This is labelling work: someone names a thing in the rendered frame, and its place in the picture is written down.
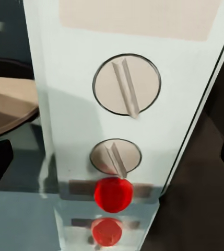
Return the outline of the microwave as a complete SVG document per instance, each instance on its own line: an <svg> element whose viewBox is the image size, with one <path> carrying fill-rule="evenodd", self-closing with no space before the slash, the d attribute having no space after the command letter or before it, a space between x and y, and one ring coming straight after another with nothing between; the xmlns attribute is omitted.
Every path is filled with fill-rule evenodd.
<svg viewBox="0 0 224 251"><path fill-rule="evenodd" d="M0 191L155 204L224 61L224 0L0 0Z"/></svg>

